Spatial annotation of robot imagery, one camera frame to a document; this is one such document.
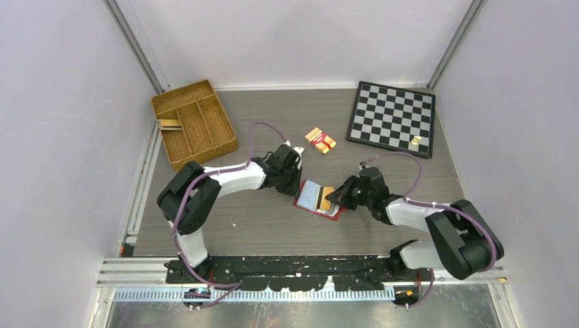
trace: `white wall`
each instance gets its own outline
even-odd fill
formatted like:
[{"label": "white wall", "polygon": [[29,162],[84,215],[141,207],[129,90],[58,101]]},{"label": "white wall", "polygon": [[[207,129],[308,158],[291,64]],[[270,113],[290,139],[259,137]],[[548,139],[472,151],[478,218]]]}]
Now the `white wall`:
[{"label": "white wall", "polygon": [[152,95],[101,1],[0,2],[2,327],[86,327]]},{"label": "white wall", "polygon": [[578,31],[576,0],[488,1],[436,88],[528,327],[579,320]]},{"label": "white wall", "polygon": [[425,85],[470,0],[120,2],[171,87],[275,87]]}]

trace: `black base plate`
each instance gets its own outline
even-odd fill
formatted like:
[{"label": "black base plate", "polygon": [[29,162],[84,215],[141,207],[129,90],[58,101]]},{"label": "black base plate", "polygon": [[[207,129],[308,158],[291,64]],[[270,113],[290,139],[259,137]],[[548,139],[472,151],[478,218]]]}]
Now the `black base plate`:
[{"label": "black base plate", "polygon": [[[211,282],[228,284],[242,282],[241,290],[260,291],[268,286],[273,291],[289,288],[293,291],[322,289],[332,276],[336,291],[382,290],[382,282],[408,282],[416,275],[430,279],[426,269],[392,274],[388,258],[383,256],[212,256],[210,270],[203,276]],[[168,284],[192,284],[192,277],[180,260],[165,265]]]}]

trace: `small box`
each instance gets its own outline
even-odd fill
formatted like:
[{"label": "small box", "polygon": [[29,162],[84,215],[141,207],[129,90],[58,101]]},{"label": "small box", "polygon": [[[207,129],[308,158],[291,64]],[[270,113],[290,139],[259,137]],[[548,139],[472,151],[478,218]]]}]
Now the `small box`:
[{"label": "small box", "polygon": [[181,125],[181,121],[179,120],[165,120],[159,119],[159,129],[162,131],[178,131],[183,130],[183,126]]},{"label": "small box", "polygon": [[317,127],[306,135],[306,140],[322,154],[326,154],[336,146],[336,141]]}]

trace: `cable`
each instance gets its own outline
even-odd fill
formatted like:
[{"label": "cable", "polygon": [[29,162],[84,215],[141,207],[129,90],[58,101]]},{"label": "cable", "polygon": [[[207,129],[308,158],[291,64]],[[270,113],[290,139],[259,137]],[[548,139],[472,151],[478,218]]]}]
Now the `cable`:
[{"label": "cable", "polygon": [[487,240],[487,242],[490,245],[489,264],[484,269],[480,270],[480,272],[489,271],[490,269],[492,269],[492,267],[494,267],[494,264],[496,262],[496,247],[494,246],[494,241],[492,241],[492,237],[490,236],[488,231],[480,223],[478,223],[477,220],[475,220],[473,217],[471,217],[470,215],[466,214],[465,212],[463,212],[461,210],[457,210],[456,208],[451,207],[451,206],[447,206],[447,205],[436,204],[436,203],[427,203],[427,202],[419,202],[416,200],[411,200],[410,198],[406,198],[405,201],[407,204],[410,204],[410,205],[415,205],[415,206],[420,206],[420,207],[425,207],[425,208],[434,207],[434,208],[438,208],[440,210],[449,210],[452,213],[458,214],[461,217],[465,218],[467,221],[471,222],[471,224],[484,235],[485,239]]},{"label": "cable", "polygon": [[173,236],[173,242],[175,243],[175,248],[177,249],[177,255],[179,255],[179,257],[181,257],[183,263],[185,264],[185,267],[187,268],[187,271],[193,277],[195,277],[195,279],[197,279],[198,281],[200,281],[204,284],[207,284],[208,286],[212,286],[214,288],[229,288],[229,290],[225,294],[221,295],[221,297],[219,297],[219,298],[217,298],[209,303],[203,304],[199,309],[206,309],[206,308],[212,307],[213,305],[216,305],[217,303],[219,303],[219,301],[224,299],[227,295],[231,294],[234,290],[238,289],[241,286],[241,283],[234,282],[232,284],[216,284],[213,282],[208,282],[207,280],[200,277],[197,274],[197,272],[195,272],[193,267],[189,264],[187,256],[185,255],[185,253],[183,253],[183,249],[181,248],[181,244],[180,244],[179,238],[178,238],[178,231],[177,231],[178,227],[179,227],[179,222],[181,222],[181,217],[183,215],[183,210],[185,209],[185,205],[188,201],[189,194],[191,193],[193,188],[195,188],[195,185],[199,181],[201,181],[202,179],[204,179],[208,176],[212,176],[214,174],[241,171],[242,169],[247,168],[249,166],[249,164],[251,164],[251,157],[253,156],[253,127],[256,125],[265,125],[267,127],[270,127],[272,130],[277,132],[277,134],[283,139],[283,142],[287,142],[287,139],[285,138],[283,133],[275,126],[273,126],[269,123],[266,123],[266,122],[254,122],[249,128],[249,156],[248,156],[247,162],[245,162],[245,164],[241,164],[241,165],[236,166],[236,167],[230,167],[229,169],[223,169],[223,170],[216,169],[216,170],[211,171],[211,172],[205,172],[205,173],[201,174],[200,176],[196,177],[195,179],[193,179],[193,181],[189,184],[189,186],[185,190],[185,194],[183,195],[183,199],[181,200],[181,204],[179,205],[179,210],[177,211],[177,215],[175,216],[175,220],[173,221],[173,228],[171,229],[171,235]]},{"label": "cable", "polygon": [[[412,186],[402,195],[402,199],[407,204],[418,206],[418,207],[438,208],[441,210],[449,210],[449,211],[465,218],[467,221],[469,221],[474,227],[476,227],[476,229],[478,229],[478,231],[480,231],[484,235],[484,237],[487,240],[487,242],[489,243],[490,249],[491,249],[489,264],[484,269],[482,269],[481,272],[489,271],[490,269],[492,269],[492,267],[494,267],[494,264],[496,262],[496,247],[494,246],[494,241],[492,241],[492,238],[491,238],[490,234],[488,233],[488,231],[479,222],[477,222],[477,220],[475,220],[473,217],[466,214],[465,212],[458,210],[454,207],[450,207],[450,206],[442,205],[442,204],[437,204],[435,202],[433,202],[433,203],[419,202],[419,201],[411,200],[410,198],[408,198],[410,193],[412,193],[416,189],[416,186],[418,185],[418,182],[420,181],[420,178],[422,177],[422,164],[414,155],[408,154],[407,152],[385,152],[383,154],[379,154],[379,155],[376,155],[374,157],[371,157],[371,158],[367,159],[366,161],[364,161],[363,163],[368,164],[372,161],[375,161],[376,159],[379,159],[379,158],[384,157],[384,156],[392,155],[392,154],[399,154],[399,155],[408,156],[408,157],[414,159],[416,164],[418,164],[418,174],[416,175],[416,180],[414,180],[414,183],[412,184]],[[426,298],[426,296],[428,296],[428,294],[430,294],[432,286],[434,285],[434,270],[430,269],[430,271],[431,271],[431,273],[430,273],[430,285],[428,286],[428,289],[426,290],[425,294],[416,303],[408,306],[407,307],[408,309],[413,308],[413,307],[417,306],[418,304],[422,303],[422,301]]]},{"label": "cable", "polygon": [[407,192],[405,192],[402,195],[402,198],[406,199],[408,197],[408,195],[410,195],[410,193],[412,193],[415,189],[416,186],[418,185],[418,182],[420,181],[420,178],[422,178],[422,164],[420,164],[420,161],[412,154],[408,154],[407,152],[385,152],[383,154],[379,154],[376,155],[374,157],[370,157],[369,159],[367,159],[366,161],[364,161],[363,163],[369,164],[372,161],[375,161],[379,158],[382,158],[384,156],[388,156],[388,155],[404,155],[404,156],[408,156],[411,159],[414,159],[414,161],[416,162],[416,164],[418,165],[418,174],[416,175],[416,179],[414,180],[414,183],[412,184],[412,186],[408,189]]}]

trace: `metal frame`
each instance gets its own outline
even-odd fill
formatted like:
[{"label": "metal frame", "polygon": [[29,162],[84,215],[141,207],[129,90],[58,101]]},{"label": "metal frame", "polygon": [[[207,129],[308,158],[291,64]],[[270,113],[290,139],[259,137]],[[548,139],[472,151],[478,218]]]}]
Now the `metal frame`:
[{"label": "metal frame", "polygon": [[[176,257],[161,258],[105,258],[97,288],[113,287],[148,287],[148,286],[179,286],[179,287],[206,287],[205,284],[166,284],[167,268],[164,264]],[[434,270],[435,284],[442,285],[472,285],[489,284],[503,285],[507,283],[505,272],[501,266],[475,273],[465,280],[454,278],[446,270]],[[385,286],[405,286],[406,282],[384,282]]]},{"label": "metal frame", "polygon": [[470,2],[470,5],[468,6],[466,13],[464,14],[464,17],[462,18],[456,32],[454,33],[454,36],[452,37],[449,45],[447,46],[447,49],[444,51],[444,54],[442,54],[442,58],[440,58],[438,65],[436,66],[434,74],[430,78],[430,82],[428,82],[427,84],[427,87],[430,91],[434,90],[434,88],[436,87],[436,84],[440,80],[440,77],[442,76],[444,70],[447,69],[447,66],[450,63],[452,56],[458,49],[460,42],[464,39],[464,36],[468,32],[469,27],[472,25],[472,22],[475,21],[479,11],[481,10],[485,2],[486,0],[472,0]]},{"label": "metal frame", "polygon": [[104,4],[111,13],[111,16],[115,19],[115,22],[119,26],[121,33],[123,33],[123,36],[125,37],[129,47],[135,54],[137,61],[139,62],[139,64],[141,64],[143,71],[145,71],[145,74],[147,75],[147,78],[151,82],[151,85],[153,85],[153,88],[155,88],[155,91],[158,94],[162,93],[164,91],[164,88],[161,86],[159,78],[157,77],[153,68],[151,67],[151,63],[147,58],[147,55],[145,55],[143,48],[141,48],[141,45],[139,44],[139,41],[137,40],[135,33],[133,33],[133,30],[131,29],[131,26],[129,25],[128,21],[126,20],[123,11],[119,7],[119,4],[117,3],[116,0],[102,0],[102,2],[104,2]]},{"label": "metal frame", "polygon": [[145,158],[141,166],[141,173],[135,187],[135,196],[132,199],[132,205],[128,215],[126,236],[124,243],[134,245],[137,242],[137,235],[141,227],[143,213],[145,211],[145,204],[147,202],[147,195],[151,186],[153,172],[157,163],[157,156],[161,146],[162,138],[158,128],[158,123],[155,121],[153,129],[151,130],[151,137],[145,150]]},{"label": "metal frame", "polygon": [[500,325],[503,327],[518,327],[517,319],[511,307],[507,287],[504,285],[489,285],[489,292]]},{"label": "metal frame", "polygon": [[[166,284],[167,268],[164,263],[176,260],[174,257],[159,258],[105,258],[98,277],[100,289],[93,312],[90,328],[106,327],[113,296],[117,288],[164,288],[183,290],[183,288],[206,288],[205,284]],[[508,293],[508,280],[503,268],[498,266],[490,271],[476,273],[465,280],[457,280],[445,270],[435,270],[436,285],[487,285],[493,305],[502,327],[518,327],[511,308]],[[387,282],[385,286],[405,286],[405,282]]]},{"label": "metal frame", "polygon": [[[215,91],[271,91],[271,90],[334,90],[334,89],[356,89],[356,84],[339,84],[339,85],[280,85],[276,87],[216,87]],[[426,83],[396,84],[396,87],[402,89],[426,89]]]}]

